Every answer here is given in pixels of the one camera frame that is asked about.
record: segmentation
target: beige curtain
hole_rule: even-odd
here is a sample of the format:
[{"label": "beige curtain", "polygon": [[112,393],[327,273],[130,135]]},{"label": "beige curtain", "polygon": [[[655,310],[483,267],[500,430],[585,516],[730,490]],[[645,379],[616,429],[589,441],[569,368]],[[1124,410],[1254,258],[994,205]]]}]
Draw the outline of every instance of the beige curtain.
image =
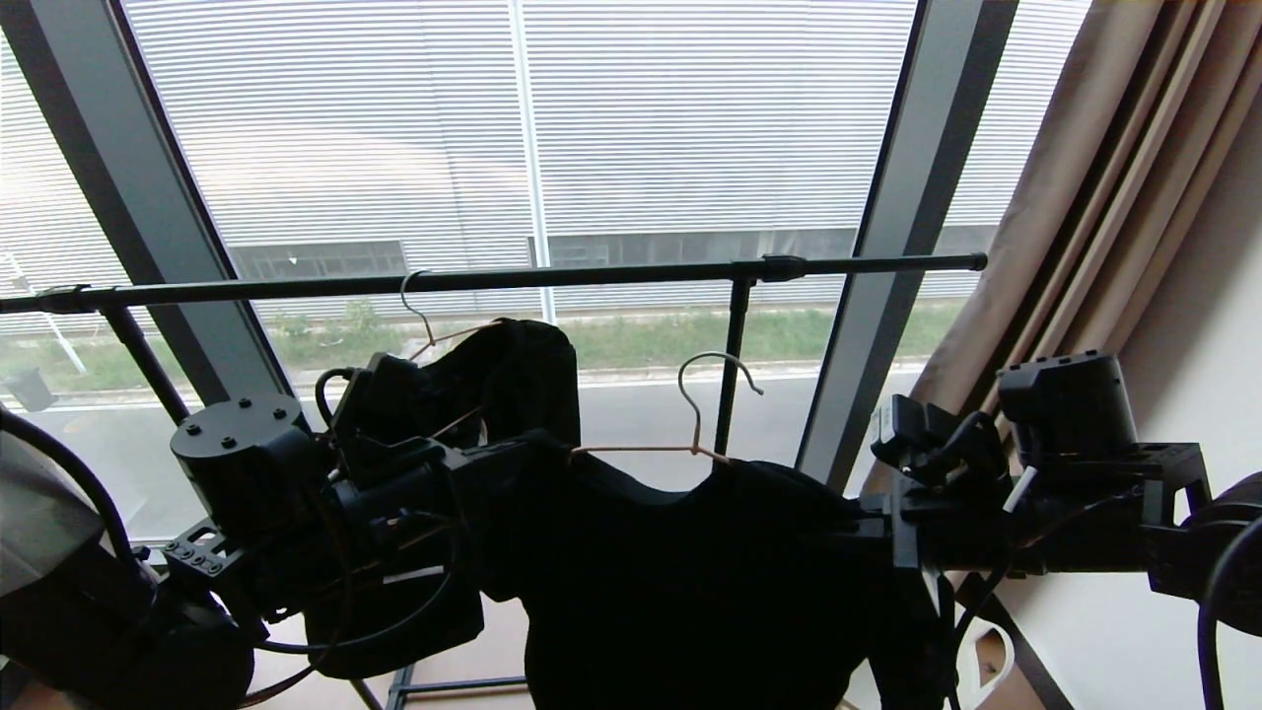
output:
[{"label": "beige curtain", "polygon": [[[1259,28],[1257,1],[1092,5],[991,264],[914,399],[993,414],[997,370],[1122,347],[1262,83]],[[883,489],[873,474],[866,489]]]}]

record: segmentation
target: metal hook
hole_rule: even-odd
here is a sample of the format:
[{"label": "metal hook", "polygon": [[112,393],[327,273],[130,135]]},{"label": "metal hook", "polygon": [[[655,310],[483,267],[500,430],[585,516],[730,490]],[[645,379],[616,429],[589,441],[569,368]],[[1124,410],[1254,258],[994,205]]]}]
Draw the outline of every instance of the metal hook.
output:
[{"label": "metal hook", "polygon": [[741,359],[737,358],[736,354],[732,354],[731,352],[722,352],[719,349],[707,349],[705,352],[698,352],[697,354],[693,354],[692,358],[684,361],[684,364],[679,366],[679,395],[684,396],[684,400],[693,409],[693,415],[697,416],[697,424],[693,428],[693,449],[692,449],[693,454],[697,454],[700,450],[700,444],[702,444],[702,409],[697,406],[697,401],[693,400],[688,395],[688,391],[684,388],[684,371],[688,370],[688,366],[692,366],[693,363],[700,361],[702,358],[722,358],[732,363],[737,368],[741,368],[741,372],[745,373],[746,382],[750,383],[750,390],[758,393],[760,396],[762,395],[762,390],[758,386],[753,385],[753,376],[750,375],[750,368],[746,368],[745,363],[742,363]]},{"label": "metal hook", "polygon": [[420,322],[425,323],[425,337],[429,338],[429,342],[425,343],[425,347],[429,347],[430,344],[434,343],[434,330],[433,328],[429,327],[429,318],[427,318],[425,314],[422,313],[420,310],[413,308],[411,303],[408,303],[408,284],[411,282],[411,276],[420,275],[428,271],[429,269],[416,269],[415,271],[403,276],[403,282],[399,284],[399,300],[403,300],[403,306],[420,315]]}]

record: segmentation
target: street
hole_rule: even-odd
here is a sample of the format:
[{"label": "street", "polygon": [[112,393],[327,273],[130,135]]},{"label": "street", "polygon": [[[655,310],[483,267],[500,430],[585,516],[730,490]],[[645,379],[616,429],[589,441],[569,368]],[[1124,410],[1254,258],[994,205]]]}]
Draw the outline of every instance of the street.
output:
[{"label": "street", "polygon": [[[891,375],[882,401],[891,392],[907,392],[915,378],[915,372]],[[760,387],[766,391],[764,397],[748,391],[743,382],[737,390],[728,453],[738,459],[793,465],[815,378],[769,377]],[[718,383],[692,383],[689,395],[702,406],[702,443],[713,443]],[[579,391],[579,404],[583,444],[589,446],[687,445],[692,440],[693,414],[674,381],[588,386]],[[156,405],[87,410],[54,407],[24,416],[66,443],[101,478],[134,540],[165,540],[204,517],[168,448],[174,425]],[[319,421],[309,404],[307,410],[309,422]],[[664,491],[688,491],[709,472],[707,459],[684,453],[601,457]],[[871,455],[861,458],[861,472],[866,470],[864,460],[871,463]]]}]

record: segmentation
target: black garment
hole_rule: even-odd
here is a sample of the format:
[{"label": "black garment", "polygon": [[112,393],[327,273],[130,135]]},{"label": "black garment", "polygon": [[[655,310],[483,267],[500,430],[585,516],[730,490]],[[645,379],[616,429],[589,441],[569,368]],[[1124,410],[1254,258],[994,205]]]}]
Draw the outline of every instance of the black garment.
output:
[{"label": "black garment", "polygon": [[832,710],[871,657],[886,707],[941,707],[934,629],[888,564],[813,544],[857,504],[799,472],[732,462],[684,494],[564,448],[517,482],[486,589],[530,617],[536,707]]},{"label": "black garment", "polygon": [[[560,329],[535,320],[501,318],[476,330],[439,361],[425,366],[376,354],[356,373],[337,409],[333,431],[355,431],[396,444],[430,436],[473,409],[486,421],[490,443],[543,429],[578,445],[578,368],[574,347]],[[478,445],[478,417],[469,417],[439,438],[453,448]],[[382,477],[405,472],[374,450],[343,451],[352,465],[379,468]],[[447,565],[445,536],[408,549],[389,560],[381,574]],[[440,576],[422,578],[357,591],[343,639],[377,632],[408,617],[437,590]],[[304,612],[307,638],[327,643],[341,619],[341,599],[332,597]],[[457,569],[434,607],[381,642],[355,649],[334,648],[319,671],[337,678],[389,673],[416,660],[472,641],[482,632],[482,599],[468,570]]]}]

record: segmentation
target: wire hanger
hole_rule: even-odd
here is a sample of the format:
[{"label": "wire hanger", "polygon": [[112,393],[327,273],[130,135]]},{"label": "wire hanger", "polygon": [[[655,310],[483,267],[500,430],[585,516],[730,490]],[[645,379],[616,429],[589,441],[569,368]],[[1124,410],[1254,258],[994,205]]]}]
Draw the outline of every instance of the wire hanger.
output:
[{"label": "wire hanger", "polygon": [[468,334],[471,332],[477,332],[480,329],[486,329],[488,327],[500,324],[500,320],[491,320],[490,323],[482,323],[480,325],[473,325],[471,328],[459,329],[453,333],[444,334],[442,337],[434,337],[434,328],[429,325],[429,318],[427,318],[425,314],[418,310],[416,308],[413,308],[411,303],[408,303],[408,284],[411,281],[411,276],[424,274],[427,271],[429,271],[429,269],[416,269],[415,271],[411,271],[410,274],[404,276],[403,282],[399,285],[399,300],[403,300],[403,306],[419,315],[420,322],[425,323],[425,344],[422,344],[420,349],[413,352],[411,357],[408,358],[409,361],[415,361],[416,358],[420,358],[422,352],[429,349],[430,347],[438,344],[444,339],[451,339],[453,337],[459,337],[462,334]]},{"label": "wire hanger", "polygon": [[679,366],[679,393],[684,396],[684,400],[688,402],[688,406],[693,409],[693,415],[695,416],[693,424],[692,445],[689,446],[579,446],[578,449],[570,450],[569,453],[570,460],[574,459],[575,454],[584,454],[589,451],[688,451],[694,457],[698,454],[704,454],[705,457],[709,457],[711,459],[718,462],[719,464],[724,465],[731,464],[731,460],[728,460],[727,457],[723,457],[722,454],[716,454],[714,451],[711,451],[709,449],[702,446],[700,444],[702,409],[697,406],[697,401],[694,401],[688,395],[688,390],[684,388],[684,371],[688,370],[688,366],[692,366],[693,363],[700,361],[702,358],[722,358],[734,364],[737,368],[741,368],[741,372],[745,373],[746,382],[750,383],[750,390],[752,390],[758,395],[762,395],[762,390],[758,388],[758,386],[753,385],[753,376],[750,375],[750,370],[746,368],[745,363],[742,363],[738,358],[736,358],[734,354],[731,354],[728,352],[721,352],[718,349],[707,349],[705,352],[698,352],[697,354],[693,354],[692,358],[684,361],[683,366]]}]

